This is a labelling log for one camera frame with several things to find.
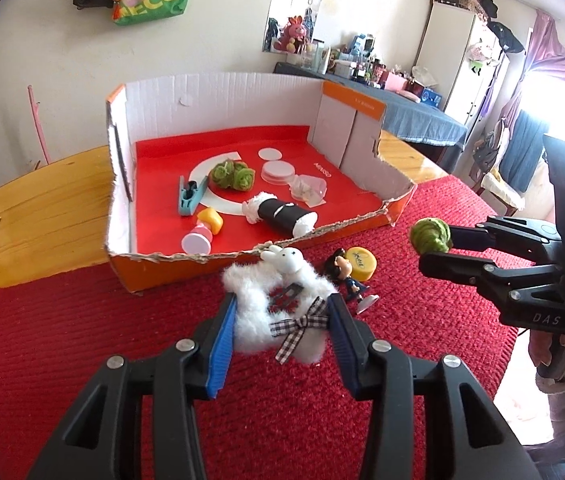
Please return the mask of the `yellow round cap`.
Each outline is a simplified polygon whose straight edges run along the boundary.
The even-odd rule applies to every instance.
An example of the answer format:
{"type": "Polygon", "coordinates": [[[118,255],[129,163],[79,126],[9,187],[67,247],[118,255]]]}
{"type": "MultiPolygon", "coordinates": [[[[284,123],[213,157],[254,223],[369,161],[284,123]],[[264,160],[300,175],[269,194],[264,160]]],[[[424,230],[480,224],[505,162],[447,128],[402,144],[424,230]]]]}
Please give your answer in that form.
{"type": "Polygon", "coordinates": [[[345,252],[345,258],[351,263],[351,278],[361,283],[368,282],[377,270],[375,255],[364,247],[351,247],[345,252]]]}

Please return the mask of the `dark haired boy figurine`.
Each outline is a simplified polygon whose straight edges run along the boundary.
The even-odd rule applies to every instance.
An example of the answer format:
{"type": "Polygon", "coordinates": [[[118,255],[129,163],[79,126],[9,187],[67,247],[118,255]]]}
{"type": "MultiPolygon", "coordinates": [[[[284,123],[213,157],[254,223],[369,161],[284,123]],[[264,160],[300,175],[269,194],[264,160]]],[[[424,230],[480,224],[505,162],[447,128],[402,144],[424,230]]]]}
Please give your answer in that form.
{"type": "Polygon", "coordinates": [[[353,264],[345,258],[345,250],[335,250],[323,263],[323,273],[337,286],[345,286],[345,301],[355,302],[355,314],[361,314],[377,304],[380,297],[368,292],[369,287],[353,278],[353,264]]]}

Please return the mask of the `blonde pink doll figurine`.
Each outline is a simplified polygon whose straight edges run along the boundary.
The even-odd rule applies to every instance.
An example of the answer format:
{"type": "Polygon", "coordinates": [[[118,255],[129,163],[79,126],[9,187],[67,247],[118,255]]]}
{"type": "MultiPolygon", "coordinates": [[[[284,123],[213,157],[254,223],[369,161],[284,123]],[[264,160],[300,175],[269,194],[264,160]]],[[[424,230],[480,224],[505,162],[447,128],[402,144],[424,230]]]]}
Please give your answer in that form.
{"type": "Polygon", "coordinates": [[[223,229],[224,220],[213,208],[206,207],[197,214],[194,227],[183,236],[180,247],[186,255],[210,255],[213,238],[223,229]]]}

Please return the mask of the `white fluffy plush pouch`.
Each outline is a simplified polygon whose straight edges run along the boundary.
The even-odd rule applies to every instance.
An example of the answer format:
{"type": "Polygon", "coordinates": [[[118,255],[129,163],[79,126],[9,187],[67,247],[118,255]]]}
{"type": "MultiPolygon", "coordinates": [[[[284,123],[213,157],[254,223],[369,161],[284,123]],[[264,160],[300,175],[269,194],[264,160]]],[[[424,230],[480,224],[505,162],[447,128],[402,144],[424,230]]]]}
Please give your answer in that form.
{"type": "Polygon", "coordinates": [[[226,292],[236,296],[234,346],[242,354],[277,351],[279,363],[319,362],[326,348],[329,296],[336,292],[296,247],[270,245],[252,264],[223,272],[226,292]]]}

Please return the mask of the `teal hair clip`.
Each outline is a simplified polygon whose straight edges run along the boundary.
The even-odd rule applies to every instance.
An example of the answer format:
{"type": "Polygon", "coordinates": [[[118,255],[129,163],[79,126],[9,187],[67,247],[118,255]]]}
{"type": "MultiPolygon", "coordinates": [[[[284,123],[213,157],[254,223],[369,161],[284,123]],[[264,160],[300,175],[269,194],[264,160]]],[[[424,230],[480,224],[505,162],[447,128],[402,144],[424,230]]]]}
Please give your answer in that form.
{"type": "Polygon", "coordinates": [[[208,183],[208,176],[204,176],[200,181],[186,181],[184,176],[179,177],[177,211],[181,216],[190,217],[194,214],[208,189],[208,183]]]}

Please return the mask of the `white pink round container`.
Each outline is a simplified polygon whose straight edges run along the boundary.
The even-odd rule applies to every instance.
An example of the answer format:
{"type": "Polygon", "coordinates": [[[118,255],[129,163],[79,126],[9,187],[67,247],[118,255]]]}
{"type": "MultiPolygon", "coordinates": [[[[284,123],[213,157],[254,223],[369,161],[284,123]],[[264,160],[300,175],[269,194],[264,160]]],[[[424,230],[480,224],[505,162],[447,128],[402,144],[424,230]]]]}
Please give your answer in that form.
{"type": "Polygon", "coordinates": [[[264,162],[261,178],[271,185],[286,185],[296,175],[295,166],[284,160],[269,160],[264,162]]]}

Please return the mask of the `red knitted table cloth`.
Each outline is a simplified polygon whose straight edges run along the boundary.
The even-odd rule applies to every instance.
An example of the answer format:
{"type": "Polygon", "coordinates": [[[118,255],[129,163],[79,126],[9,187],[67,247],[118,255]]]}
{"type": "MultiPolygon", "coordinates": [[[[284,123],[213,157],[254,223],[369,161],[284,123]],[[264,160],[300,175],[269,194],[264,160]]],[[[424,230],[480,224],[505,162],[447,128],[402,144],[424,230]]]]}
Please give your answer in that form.
{"type": "MultiPolygon", "coordinates": [[[[377,258],[364,314],[375,335],[417,358],[459,356],[496,393],[517,336],[470,287],[418,270],[409,229],[438,217],[473,226],[493,210],[454,177],[416,188],[399,222],[341,240],[377,258]]],[[[216,311],[218,275],[128,292],[110,266],[0,289],[0,478],[22,479],[89,378],[109,356],[156,356],[216,311]]],[[[234,356],[225,386],[196,408],[212,479],[354,479],[369,408],[343,387],[331,352],[315,365],[278,364],[272,352],[234,356]]]]}

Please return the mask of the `white wardrobe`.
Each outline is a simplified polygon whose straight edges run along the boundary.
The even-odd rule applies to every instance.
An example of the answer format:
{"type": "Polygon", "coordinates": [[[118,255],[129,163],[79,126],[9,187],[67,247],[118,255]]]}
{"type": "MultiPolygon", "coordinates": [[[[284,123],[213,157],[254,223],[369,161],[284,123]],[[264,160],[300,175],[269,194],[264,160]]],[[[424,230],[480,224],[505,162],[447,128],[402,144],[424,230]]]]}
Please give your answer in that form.
{"type": "Polygon", "coordinates": [[[431,75],[443,113],[473,128],[501,63],[499,40],[478,14],[432,3],[415,65],[431,75]]]}

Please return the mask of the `clear plastic small box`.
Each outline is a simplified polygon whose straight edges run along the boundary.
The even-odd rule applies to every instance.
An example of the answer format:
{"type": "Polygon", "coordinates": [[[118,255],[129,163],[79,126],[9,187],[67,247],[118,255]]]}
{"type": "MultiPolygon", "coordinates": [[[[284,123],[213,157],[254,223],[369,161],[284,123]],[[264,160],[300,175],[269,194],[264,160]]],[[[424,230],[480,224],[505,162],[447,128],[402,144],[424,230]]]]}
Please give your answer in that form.
{"type": "Polygon", "coordinates": [[[289,188],[292,198],[307,207],[315,208],[326,203],[327,182],[322,178],[296,174],[289,182],[289,188]]]}

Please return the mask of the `black white rolled cloth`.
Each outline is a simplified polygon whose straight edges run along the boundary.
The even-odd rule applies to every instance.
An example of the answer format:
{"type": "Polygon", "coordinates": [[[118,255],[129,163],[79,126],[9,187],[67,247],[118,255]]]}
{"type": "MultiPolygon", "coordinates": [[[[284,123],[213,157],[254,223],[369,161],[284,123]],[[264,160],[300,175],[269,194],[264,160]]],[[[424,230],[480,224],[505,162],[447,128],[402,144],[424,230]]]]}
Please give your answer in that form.
{"type": "Polygon", "coordinates": [[[292,238],[311,233],[319,220],[315,211],[280,200],[275,194],[267,192],[258,193],[243,202],[241,212],[250,224],[264,221],[283,230],[292,238]]]}

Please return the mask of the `white orange cardboard box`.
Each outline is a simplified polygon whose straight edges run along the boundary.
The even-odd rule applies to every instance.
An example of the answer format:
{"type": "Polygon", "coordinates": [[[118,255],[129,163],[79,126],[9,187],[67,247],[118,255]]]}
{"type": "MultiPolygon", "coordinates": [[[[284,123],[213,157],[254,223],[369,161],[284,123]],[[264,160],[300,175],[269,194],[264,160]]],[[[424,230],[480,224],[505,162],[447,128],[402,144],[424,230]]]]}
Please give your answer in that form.
{"type": "Polygon", "coordinates": [[[378,153],[383,102],[328,80],[177,75],[107,99],[106,249],[130,292],[389,226],[414,182],[378,153]]]}

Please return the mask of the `green scrunchie pair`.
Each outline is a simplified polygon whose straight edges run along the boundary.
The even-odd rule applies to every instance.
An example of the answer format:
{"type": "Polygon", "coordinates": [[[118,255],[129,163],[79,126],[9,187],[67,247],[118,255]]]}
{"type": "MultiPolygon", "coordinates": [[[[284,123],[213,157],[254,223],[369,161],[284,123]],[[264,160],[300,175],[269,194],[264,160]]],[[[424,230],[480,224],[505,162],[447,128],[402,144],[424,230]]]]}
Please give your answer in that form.
{"type": "Polygon", "coordinates": [[[242,160],[228,158],[210,170],[209,178],[217,188],[248,192],[253,188],[255,171],[242,160]]]}

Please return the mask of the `pink plush toy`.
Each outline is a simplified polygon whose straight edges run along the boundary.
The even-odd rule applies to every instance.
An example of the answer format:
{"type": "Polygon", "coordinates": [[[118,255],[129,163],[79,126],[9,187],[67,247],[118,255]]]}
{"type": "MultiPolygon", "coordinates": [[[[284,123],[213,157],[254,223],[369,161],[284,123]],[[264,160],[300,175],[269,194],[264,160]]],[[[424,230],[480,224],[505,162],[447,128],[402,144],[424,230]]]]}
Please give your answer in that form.
{"type": "Polygon", "coordinates": [[[307,28],[301,15],[290,16],[288,23],[274,42],[274,49],[280,52],[299,54],[307,41],[307,28]]]}

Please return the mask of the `pink stick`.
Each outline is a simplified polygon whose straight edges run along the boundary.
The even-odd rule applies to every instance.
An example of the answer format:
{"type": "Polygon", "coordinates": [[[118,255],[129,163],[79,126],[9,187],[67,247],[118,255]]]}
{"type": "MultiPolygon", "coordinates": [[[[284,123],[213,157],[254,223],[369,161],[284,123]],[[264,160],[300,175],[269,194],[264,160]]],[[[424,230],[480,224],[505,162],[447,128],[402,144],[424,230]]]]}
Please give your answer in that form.
{"type": "Polygon", "coordinates": [[[38,144],[40,144],[40,150],[42,151],[45,164],[49,165],[51,163],[51,157],[49,155],[43,125],[40,121],[40,102],[36,100],[32,84],[28,85],[28,102],[30,103],[30,109],[38,144]]]}

